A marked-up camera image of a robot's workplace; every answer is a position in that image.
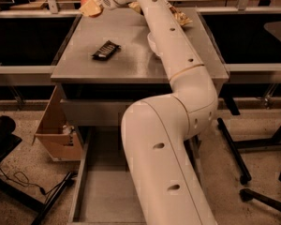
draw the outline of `brown cardboard box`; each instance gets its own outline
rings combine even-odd
[[[67,124],[67,120],[60,100],[61,96],[55,87],[35,138],[39,139],[53,160],[80,160],[82,148],[76,132],[72,135],[63,134],[63,125]]]

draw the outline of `black chair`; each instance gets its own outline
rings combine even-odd
[[[249,170],[247,169],[247,167],[245,166],[245,163],[242,159],[239,149],[281,145],[281,126],[275,132],[275,134],[272,136],[272,138],[235,142],[231,138],[231,136],[225,126],[224,121],[221,118],[218,118],[217,122],[218,122],[218,127],[222,131],[222,134],[225,137],[225,139],[229,145],[229,148],[230,148],[232,154],[234,155],[234,158],[242,172],[242,175],[240,177],[240,182],[242,185],[245,185],[245,184],[247,184],[247,182],[252,180],[252,176],[251,176]],[[241,189],[240,196],[241,196],[241,199],[243,202],[250,201],[252,199],[256,199],[281,212],[281,202],[273,200],[269,197],[266,197],[249,188]]]
[[[0,116],[0,162],[2,162],[8,154],[16,148],[22,141],[22,139],[12,132],[14,131],[16,124],[13,119],[8,116]],[[29,207],[37,212],[37,217],[32,224],[40,224],[41,220],[47,215],[59,195],[62,191],[73,184],[72,178],[76,176],[75,172],[69,172],[64,180],[59,184],[54,193],[47,199],[45,203],[36,200],[35,198],[23,193],[22,191],[14,188],[10,184],[0,179],[0,190],[6,193],[8,196],[16,199],[18,202]]]

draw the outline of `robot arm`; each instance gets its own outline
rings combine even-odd
[[[133,0],[100,0],[117,8]],[[122,121],[126,159],[148,225],[215,225],[184,141],[213,120],[214,84],[164,0],[137,0],[155,38],[172,94],[132,104]]]

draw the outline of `small object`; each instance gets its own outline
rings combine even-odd
[[[93,54],[94,59],[100,61],[108,60],[119,48],[120,45],[117,45],[111,41],[105,42],[105,44]]]
[[[69,126],[69,125],[63,125],[63,134],[71,134],[72,133],[72,126]]]
[[[79,11],[84,17],[96,17],[103,12],[103,6],[99,0],[81,0]]]
[[[183,13],[179,8],[173,6],[170,2],[167,0],[164,0],[166,5],[168,6],[170,12],[174,16],[175,20],[181,25],[184,26],[186,24],[192,23],[192,21],[186,16],[185,13]],[[140,15],[143,15],[143,12],[141,10],[141,5],[139,2],[132,2],[128,4],[128,6],[139,13]]]
[[[45,189],[43,188],[43,187],[40,187],[39,188],[39,191],[40,191],[40,193],[42,194],[42,195],[46,195],[46,191],[45,191]]]

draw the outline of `chair leg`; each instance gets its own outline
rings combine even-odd
[[[242,189],[240,191],[240,196],[241,196],[243,202],[247,202],[252,199],[256,199],[264,204],[271,206],[272,208],[278,210],[279,212],[281,212],[281,202],[271,199],[269,197],[266,197],[255,191],[252,191],[249,188]]]
[[[222,131],[224,137],[226,138],[229,148],[230,148],[231,152],[233,153],[234,158],[242,172],[242,175],[240,177],[240,182],[242,185],[247,184],[247,182],[252,180],[252,176],[251,176],[249,170],[246,168],[244,161],[242,159],[242,156],[240,155],[238,149],[236,148],[236,145],[234,144],[234,140],[231,138],[231,136],[224,124],[224,121],[221,118],[218,118],[217,122],[218,122],[218,128]]]

